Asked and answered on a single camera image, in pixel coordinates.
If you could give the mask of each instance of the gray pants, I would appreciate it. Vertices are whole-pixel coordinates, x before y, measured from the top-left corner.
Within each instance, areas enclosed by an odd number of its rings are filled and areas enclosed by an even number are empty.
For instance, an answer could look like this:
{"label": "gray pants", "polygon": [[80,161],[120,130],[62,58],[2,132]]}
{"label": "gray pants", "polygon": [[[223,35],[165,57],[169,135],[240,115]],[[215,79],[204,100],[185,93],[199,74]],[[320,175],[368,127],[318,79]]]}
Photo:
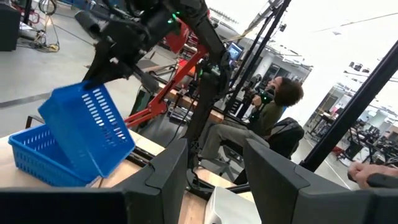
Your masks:
{"label": "gray pants", "polygon": [[204,159],[216,159],[222,141],[230,140],[243,146],[247,138],[256,139],[261,144],[269,147],[263,138],[248,130],[247,127],[225,119],[221,124],[216,124],[210,128],[206,143],[200,155]]}

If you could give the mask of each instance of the person's hand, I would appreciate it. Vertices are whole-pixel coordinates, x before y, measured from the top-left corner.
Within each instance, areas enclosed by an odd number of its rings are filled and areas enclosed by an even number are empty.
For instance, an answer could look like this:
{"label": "person's hand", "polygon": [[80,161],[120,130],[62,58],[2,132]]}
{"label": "person's hand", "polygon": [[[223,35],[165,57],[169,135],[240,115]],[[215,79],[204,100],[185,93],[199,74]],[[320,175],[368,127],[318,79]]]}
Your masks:
{"label": "person's hand", "polygon": [[260,106],[261,105],[261,97],[259,95],[255,95],[251,104],[254,106]]}
{"label": "person's hand", "polygon": [[348,169],[348,173],[352,176],[361,189],[370,188],[367,180],[372,174],[398,176],[397,169],[381,165],[362,164],[359,162],[352,163]]}

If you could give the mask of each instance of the curly hair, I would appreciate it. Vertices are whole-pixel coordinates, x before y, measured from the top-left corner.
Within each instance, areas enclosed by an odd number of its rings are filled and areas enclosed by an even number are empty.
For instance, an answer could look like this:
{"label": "curly hair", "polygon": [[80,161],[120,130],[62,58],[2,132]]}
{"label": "curly hair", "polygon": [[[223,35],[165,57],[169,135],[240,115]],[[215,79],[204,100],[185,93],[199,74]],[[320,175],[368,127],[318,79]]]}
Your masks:
{"label": "curly hair", "polygon": [[304,96],[301,83],[282,77],[282,83],[275,93],[275,104],[278,106],[293,106]]}

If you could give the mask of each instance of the blue basket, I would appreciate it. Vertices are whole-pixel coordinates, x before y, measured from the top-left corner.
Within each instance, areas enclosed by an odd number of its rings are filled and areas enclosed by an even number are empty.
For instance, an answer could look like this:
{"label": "blue basket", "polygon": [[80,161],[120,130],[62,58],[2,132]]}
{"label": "blue basket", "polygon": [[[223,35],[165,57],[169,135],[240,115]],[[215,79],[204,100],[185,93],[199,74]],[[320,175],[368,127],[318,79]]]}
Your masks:
{"label": "blue basket", "polygon": [[84,187],[95,177],[78,175],[46,125],[10,136],[15,164],[21,170],[57,187]]}
{"label": "blue basket", "polygon": [[79,174],[108,177],[135,144],[105,86],[84,84],[55,89],[39,113]]}

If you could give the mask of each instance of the floor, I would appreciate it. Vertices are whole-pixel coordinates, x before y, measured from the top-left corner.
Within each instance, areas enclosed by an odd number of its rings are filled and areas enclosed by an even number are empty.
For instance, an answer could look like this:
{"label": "floor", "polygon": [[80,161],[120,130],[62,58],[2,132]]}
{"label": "floor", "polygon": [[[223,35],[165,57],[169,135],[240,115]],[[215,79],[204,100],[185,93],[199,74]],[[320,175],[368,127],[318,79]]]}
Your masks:
{"label": "floor", "polygon": [[[60,42],[60,51],[46,54],[36,50],[18,47],[13,52],[0,52],[0,136],[7,136],[24,128],[26,117],[38,114],[37,108],[49,97],[56,87],[81,81],[94,56],[94,40],[81,29],[73,17],[76,11],[60,7],[53,15],[53,23]],[[55,42],[52,29],[48,31],[48,43]],[[152,61],[158,65],[173,63],[173,55],[162,48],[156,51]],[[116,80],[106,84],[120,114],[126,117],[134,104],[140,82],[134,77],[129,80]],[[165,146],[172,139],[178,124],[170,123],[167,117],[155,120],[154,127],[162,127],[164,132],[146,130],[143,135]],[[150,136],[154,133],[162,138]],[[300,147],[293,155],[294,162],[300,162],[314,145],[311,140],[302,139]],[[346,177],[347,168],[330,155],[316,173],[344,187],[355,189],[356,184]]]}

